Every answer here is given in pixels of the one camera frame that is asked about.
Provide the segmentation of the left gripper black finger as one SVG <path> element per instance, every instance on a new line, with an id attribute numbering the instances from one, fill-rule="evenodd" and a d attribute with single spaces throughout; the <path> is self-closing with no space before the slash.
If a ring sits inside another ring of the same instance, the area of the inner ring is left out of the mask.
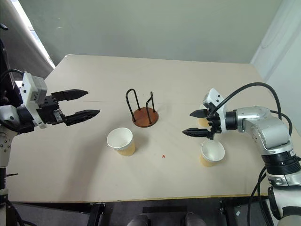
<path id="1" fill-rule="evenodd" d="M 70 89 L 52 93 L 51 96 L 56 99 L 58 102 L 60 101 L 70 101 L 74 99 L 79 99 L 88 94 L 87 91 L 81 89 Z"/>
<path id="2" fill-rule="evenodd" d="M 82 123 L 89 119 L 92 119 L 99 113 L 100 113 L 100 110 L 83 110 L 80 112 L 76 112 L 73 115 L 65 116 L 64 123 L 66 124 L 66 126 L 71 126 L 74 124 Z"/>

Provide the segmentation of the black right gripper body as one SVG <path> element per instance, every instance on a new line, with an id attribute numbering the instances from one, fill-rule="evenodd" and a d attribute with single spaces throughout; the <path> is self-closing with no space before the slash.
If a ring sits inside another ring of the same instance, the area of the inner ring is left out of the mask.
<path id="1" fill-rule="evenodd" d="M 215 134 L 220 134 L 222 132 L 220 116 L 217 112 L 213 112 L 214 109 L 215 106 L 212 103 L 210 103 L 207 108 L 207 116 L 206 116 L 206 119 L 210 126 L 210 132 L 208 135 L 208 138 L 210 140 L 214 139 Z"/>

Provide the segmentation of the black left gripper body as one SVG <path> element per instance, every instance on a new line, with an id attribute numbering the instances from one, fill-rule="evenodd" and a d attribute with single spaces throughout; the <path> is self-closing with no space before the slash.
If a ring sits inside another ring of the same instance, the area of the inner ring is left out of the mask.
<path id="1" fill-rule="evenodd" d="M 45 124 L 56 125 L 65 123 L 65 115 L 60 109 L 55 96 L 46 96 L 43 103 L 38 104 L 37 113 Z"/>

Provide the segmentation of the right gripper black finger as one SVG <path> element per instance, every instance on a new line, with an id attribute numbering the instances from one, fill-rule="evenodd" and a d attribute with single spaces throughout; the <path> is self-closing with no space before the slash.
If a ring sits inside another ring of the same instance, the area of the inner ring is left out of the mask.
<path id="1" fill-rule="evenodd" d="M 207 129 L 188 128 L 182 131 L 183 134 L 189 137 L 206 137 L 210 138 L 210 131 Z"/>
<path id="2" fill-rule="evenodd" d="M 190 116 L 196 117 L 196 118 L 206 118 L 208 116 L 208 110 L 207 109 L 198 109 L 190 113 Z"/>

